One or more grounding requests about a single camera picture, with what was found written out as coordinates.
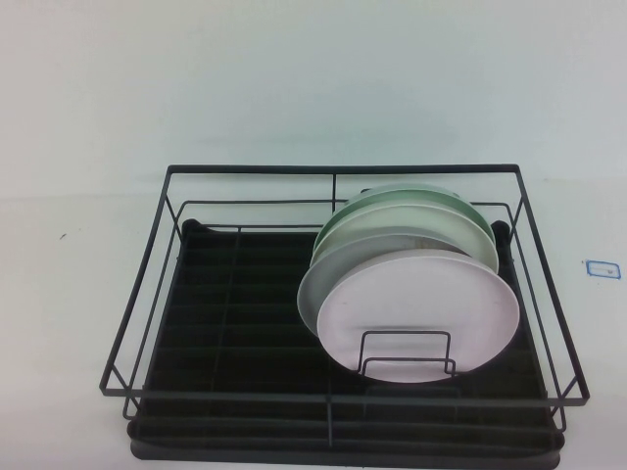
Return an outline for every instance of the wire rack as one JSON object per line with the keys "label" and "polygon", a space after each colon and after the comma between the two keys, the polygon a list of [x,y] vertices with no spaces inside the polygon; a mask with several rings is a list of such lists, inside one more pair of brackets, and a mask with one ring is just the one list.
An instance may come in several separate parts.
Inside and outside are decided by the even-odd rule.
{"label": "wire rack", "polygon": [[[249,186],[255,178],[277,178],[270,180],[274,190],[289,178],[296,178],[297,186],[308,181],[299,178],[322,178],[330,197],[188,195],[194,185],[203,194],[212,185],[208,176],[226,178],[229,188],[233,175],[250,178]],[[496,201],[472,203],[498,210],[505,219],[493,223],[499,275],[521,304],[514,339],[485,366],[456,372],[455,358],[449,357],[455,339],[446,331],[368,331],[358,370],[346,371],[302,324],[295,289],[324,217],[308,223],[308,212],[298,209],[305,220],[265,223],[264,217],[271,217],[261,208],[328,206],[334,212],[345,201],[338,197],[344,179],[378,175],[509,177],[494,191],[480,185]],[[172,188],[180,176],[180,189]],[[190,176],[200,179],[189,186]],[[507,202],[499,199],[503,187]],[[261,223],[231,216],[243,206],[255,208]],[[212,210],[198,211],[206,208]],[[215,223],[222,217],[215,208],[226,209],[221,212],[226,223]],[[527,243],[521,241],[525,236]],[[159,253],[165,253],[163,262]],[[532,256],[536,270],[527,261]],[[545,299],[536,294],[540,281]],[[555,328],[546,327],[549,323]],[[446,353],[368,357],[363,351],[368,337],[381,334],[441,336]],[[440,362],[451,378],[382,385],[363,376],[373,361]],[[563,446],[564,408],[590,396],[514,164],[169,167],[100,389],[125,398],[131,449],[141,458],[397,467],[553,468]]]}

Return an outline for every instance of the white wall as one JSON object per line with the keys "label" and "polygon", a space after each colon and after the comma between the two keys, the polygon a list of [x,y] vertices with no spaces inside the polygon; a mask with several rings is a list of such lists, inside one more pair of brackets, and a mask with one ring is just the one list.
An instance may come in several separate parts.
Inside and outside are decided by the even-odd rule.
{"label": "white wall", "polygon": [[627,2],[0,2],[0,198],[172,163],[627,174]]}

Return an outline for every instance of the black plastic tray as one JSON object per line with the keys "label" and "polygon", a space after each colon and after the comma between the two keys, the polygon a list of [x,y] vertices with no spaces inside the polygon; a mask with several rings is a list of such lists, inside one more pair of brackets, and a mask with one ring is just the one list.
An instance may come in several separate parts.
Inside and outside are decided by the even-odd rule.
{"label": "black plastic tray", "polygon": [[[493,225],[499,275],[516,290],[509,227]],[[407,404],[402,397],[545,399],[526,312],[483,367],[432,384],[386,384],[333,362],[296,293],[314,233],[183,224],[181,252],[144,390],[233,400],[143,398],[128,425],[139,458],[428,468],[554,468],[564,444],[548,407]],[[238,394],[301,394],[303,400]],[[326,394],[326,401],[307,400]],[[342,402],[395,397],[399,405]]]}

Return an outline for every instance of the stack of plates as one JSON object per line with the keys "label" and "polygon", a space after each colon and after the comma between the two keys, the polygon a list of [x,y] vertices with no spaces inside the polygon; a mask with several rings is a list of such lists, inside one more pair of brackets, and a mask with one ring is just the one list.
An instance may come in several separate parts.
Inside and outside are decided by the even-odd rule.
{"label": "stack of plates", "polygon": [[498,269],[492,228],[469,202],[433,186],[382,186],[349,200],[318,234],[299,312],[349,369],[442,380],[452,375],[445,358],[467,372],[513,337],[518,302]]}

